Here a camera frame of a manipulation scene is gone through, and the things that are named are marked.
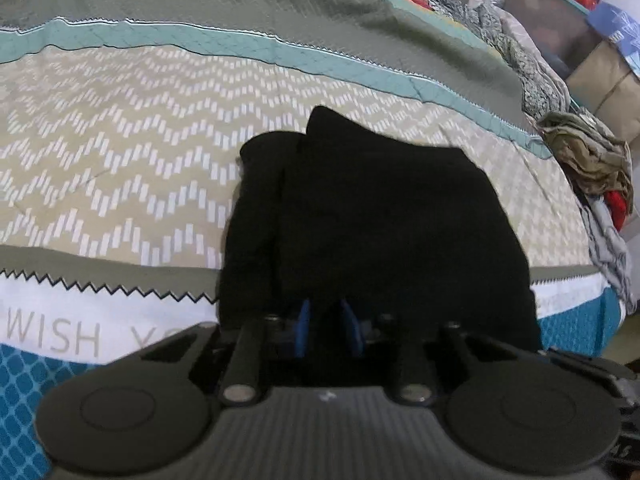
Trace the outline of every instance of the red cloth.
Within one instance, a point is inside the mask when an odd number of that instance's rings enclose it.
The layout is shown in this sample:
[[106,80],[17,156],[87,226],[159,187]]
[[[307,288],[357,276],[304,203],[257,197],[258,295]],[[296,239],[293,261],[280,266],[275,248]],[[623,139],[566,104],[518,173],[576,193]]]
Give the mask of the red cloth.
[[611,212],[611,219],[617,231],[622,229],[626,218],[626,202],[619,191],[605,191],[604,201]]

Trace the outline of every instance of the bed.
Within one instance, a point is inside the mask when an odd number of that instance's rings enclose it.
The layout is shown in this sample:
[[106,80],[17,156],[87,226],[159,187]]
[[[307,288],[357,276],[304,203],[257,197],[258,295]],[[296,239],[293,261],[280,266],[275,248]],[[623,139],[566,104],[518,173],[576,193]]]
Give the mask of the bed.
[[0,0],[0,478],[48,468],[52,386],[203,320],[238,151],[325,104],[461,146],[529,259],[546,346],[624,317],[500,55],[429,0]]

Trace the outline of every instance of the white fabric strip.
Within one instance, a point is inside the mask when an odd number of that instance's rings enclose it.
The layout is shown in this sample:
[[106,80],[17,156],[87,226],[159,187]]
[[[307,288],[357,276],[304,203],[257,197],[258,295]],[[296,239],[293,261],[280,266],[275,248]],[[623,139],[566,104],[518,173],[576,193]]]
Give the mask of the white fabric strip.
[[540,283],[531,289],[536,295],[538,319],[560,314],[599,297],[609,282],[599,272],[558,282]]
[[0,342],[45,357],[104,364],[201,321],[217,321],[206,299],[80,292],[0,274]]

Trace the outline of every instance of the patterned gray fabric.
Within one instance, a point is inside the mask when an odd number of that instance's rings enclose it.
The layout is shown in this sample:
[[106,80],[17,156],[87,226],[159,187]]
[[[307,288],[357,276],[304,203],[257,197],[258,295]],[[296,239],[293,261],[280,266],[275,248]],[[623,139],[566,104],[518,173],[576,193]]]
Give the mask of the patterned gray fabric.
[[505,34],[500,16],[492,4],[482,3],[471,9],[458,0],[429,0],[436,12],[465,25],[478,38],[500,52],[516,72],[524,90],[522,110],[540,120],[549,112],[565,112],[564,94],[549,79],[538,60],[510,34]]
[[578,202],[582,221],[589,237],[591,261],[598,267],[626,307],[627,314],[636,311],[631,292],[631,256],[625,241],[613,226],[611,214],[602,196],[585,195],[586,205]]
[[0,25],[57,16],[126,18],[252,30],[435,79],[525,131],[518,78],[484,47],[468,46],[389,0],[0,0]]

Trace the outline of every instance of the plastic container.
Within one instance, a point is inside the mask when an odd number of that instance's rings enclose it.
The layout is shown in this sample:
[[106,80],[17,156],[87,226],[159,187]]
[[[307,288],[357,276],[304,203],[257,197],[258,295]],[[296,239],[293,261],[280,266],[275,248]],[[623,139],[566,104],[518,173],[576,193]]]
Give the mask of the plastic container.
[[569,77],[602,40],[586,21],[589,11],[573,0],[506,0],[504,9],[527,29],[562,78]]

